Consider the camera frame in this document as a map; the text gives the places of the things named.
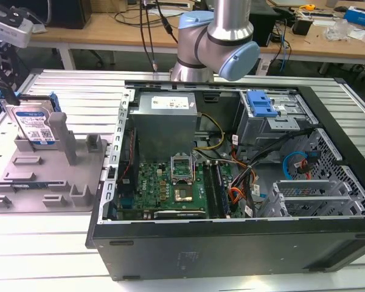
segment table surface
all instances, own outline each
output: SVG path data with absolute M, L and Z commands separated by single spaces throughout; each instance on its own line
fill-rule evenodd
M 168 80 L 167 74 L 114 71 L 45 70 L 30 76 L 23 93 L 46 95 L 52 90 L 68 115 L 76 138 L 100 133 L 109 143 L 119 110 L 124 80 Z M 365 151 L 365 106 L 360 98 L 332 78 L 246 76 L 248 84 L 308 85 L 333 117 Z M 0 174 L 9 161 L 17 127 L 0 123 Z M 101 180 L 106 176 L 102 172 Z M 0 215 L 0 291 L 365 291 L 365 255 L 335 273 L 261 275 L 202 279 L 113 282 L 96 250 L 85 248 L 90 214 Z
M 325 6 L 325 0 L 310 0 L 316 4 L 317 8 L 329 9 Z M 351 6 L 365 8 L 365 2 L 339 1 L 337 6 Z M 138 10 L 128 11 L 124 14 L 127 22 L 139 23 L 139 17 L 128 19 L 129 17 L 139 16 Z M 142 40 L 140 30 L 117 23 L 114 20 L 114 14 L 110 13 L 93 13 L 86 27 L 81 30 L 71 30 L 51 27 L 47 33 L 36 34 L 32 36 L 33 41 L 64 42 L 64 43 L 85 43 L 85 44 L 115 44 L 141 46 Z M 159 16 L 150 15 L 150 20 L 157 19 Z M 178 17 L 169 19 L 171 25 L 178 26 Z M 288 28 L 286 40 L 292 46 L 293 55 L 325 56 L 325 57 L 343 57 L 343 58 L 365 58 L 365 43 L 360 40 L 350 39 L 349 41 L 328 41 L 322 35 L 325 27 L 312 25 L 307 36 L 293 35 Z M 173 33 L 178 36 L 178 29 Z M 147 29 L 144 29 L 145 39 L 148 40 Z M 166 34 L 162 26 L 151 29 L 153 45 L 155 47 L 176 47 L 173 39 Z M 268 47 L 262 47 L 262 53 L 277 53 L 279 44 L 270 43 Z

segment wooden desk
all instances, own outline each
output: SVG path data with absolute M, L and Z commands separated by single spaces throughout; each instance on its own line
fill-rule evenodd
M 325 0 L 310 0 L 317 8 L 329 9 Z M 339 1 L 337 6 L 351 6 L 365 8 L 365 2 Z M 139 23 L 137 10 L 125 13 L 127 21 Z M 150 20 L 158 16 L 150 15 Z M 178 17 L 170 18 L 171 25 L 178 26 Z M 325 27 L 312 25 L 307 36 L 293 35 L 291 29 L 287 28 L 286 39 L 292 46 L 291 60 L 320 61 L 331 63 L 353 63 L 365 64 L 365 44 L 359 40 L 349 41 L 328 41 L 323 36 Z M 65 69 L 75 69 L 70 49 L 99 49 L 111 51 L 135 51 L 143 52 L 140 30 L 137 27 L 117 23 L 113 15 L 106 13 L 94 13 L 90 22 L 82 30 L 69 30 L 61 28 L 49 28 L 47 33 L 32 36 L 30 46 L 54 47 L 59 49 Z M 147 29 L 144 29 L 145 39 L 148 40 Z M 177 37 L 178 29 L 173 29 Z M 155 52 L 171 53 L 177 52 L 176 43 L 166 34 L 162 26 L 151 29 Z M 279 44 L 270 43 L 268 47 L 261 48 L 261 65 L 265 67 L 273 59 Z

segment blue hard drive label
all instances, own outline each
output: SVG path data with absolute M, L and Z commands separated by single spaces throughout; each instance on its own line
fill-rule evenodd
M 41 111 L 18 111 L 16 118 L 29 141 L 38 145 L 52 145 L 55 138 Z

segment blue latch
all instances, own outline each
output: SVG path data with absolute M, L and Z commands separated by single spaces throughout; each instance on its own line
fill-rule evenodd
M 270 99 L 262 90 L 248 91 L 246 93 L 253 116 L 255 117 L 277 117 L 278 112 L 271 105 Z

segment blue box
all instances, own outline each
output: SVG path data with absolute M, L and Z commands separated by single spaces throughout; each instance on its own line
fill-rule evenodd
M 356 7 L 350 6 L 344 16 L 350 23 L 356 23 L 365 26 L 365 11 L 357 10 Z

